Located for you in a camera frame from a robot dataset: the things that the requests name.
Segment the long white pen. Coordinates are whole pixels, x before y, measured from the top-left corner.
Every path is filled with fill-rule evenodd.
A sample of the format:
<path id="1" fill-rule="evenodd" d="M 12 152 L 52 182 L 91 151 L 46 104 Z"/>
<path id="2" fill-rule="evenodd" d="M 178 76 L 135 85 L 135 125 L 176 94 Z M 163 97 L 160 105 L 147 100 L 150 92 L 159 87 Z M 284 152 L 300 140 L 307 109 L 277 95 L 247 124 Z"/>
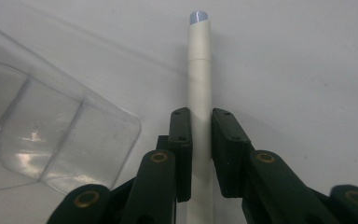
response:
<path id="1" fill-rule="evenodd" d="M 193 153 L 187 224 L 213 224 L 211 21 L 204 11 L 189 16 L 188 107 Z"/>

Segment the clear plastic organizer box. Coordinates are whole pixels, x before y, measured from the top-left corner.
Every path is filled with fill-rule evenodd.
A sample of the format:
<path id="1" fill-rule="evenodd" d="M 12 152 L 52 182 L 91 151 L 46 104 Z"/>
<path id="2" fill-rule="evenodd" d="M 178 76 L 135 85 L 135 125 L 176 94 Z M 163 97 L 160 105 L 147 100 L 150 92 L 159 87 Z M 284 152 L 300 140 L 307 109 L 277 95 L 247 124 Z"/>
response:
<path id="1" fill-rule="evenodd" d="M 139 120 L 0 31 L 0 191 L 114 186 Z"/>

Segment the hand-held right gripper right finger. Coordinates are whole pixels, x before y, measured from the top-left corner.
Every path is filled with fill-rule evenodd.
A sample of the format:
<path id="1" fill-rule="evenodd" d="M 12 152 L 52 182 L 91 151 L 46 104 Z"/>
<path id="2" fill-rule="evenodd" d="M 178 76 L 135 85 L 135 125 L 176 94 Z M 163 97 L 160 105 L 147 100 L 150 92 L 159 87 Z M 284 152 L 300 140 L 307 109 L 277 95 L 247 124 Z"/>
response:
<path id="1" fill-rule="evenodd" d="M 212 141 L 213 163 L 222 195 L 242 198 L 245 161 L 254 150 L 251 140 L 231 112 L 214 108 Z"/>

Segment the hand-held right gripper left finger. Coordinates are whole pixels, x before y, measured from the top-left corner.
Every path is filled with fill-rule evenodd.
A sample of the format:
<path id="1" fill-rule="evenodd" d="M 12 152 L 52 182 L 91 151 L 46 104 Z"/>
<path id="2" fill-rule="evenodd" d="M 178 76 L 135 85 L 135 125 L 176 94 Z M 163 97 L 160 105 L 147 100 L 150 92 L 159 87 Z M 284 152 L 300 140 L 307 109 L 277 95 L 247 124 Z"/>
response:
<path id="1" fill-rule="evenodd" d="M 193 141 L 187 107 L 171 113 L 169 133 L 158 137 L 156 149 L 166 149 L 174 154 L 176 200 L 188 202 L 191 198 Z"/>

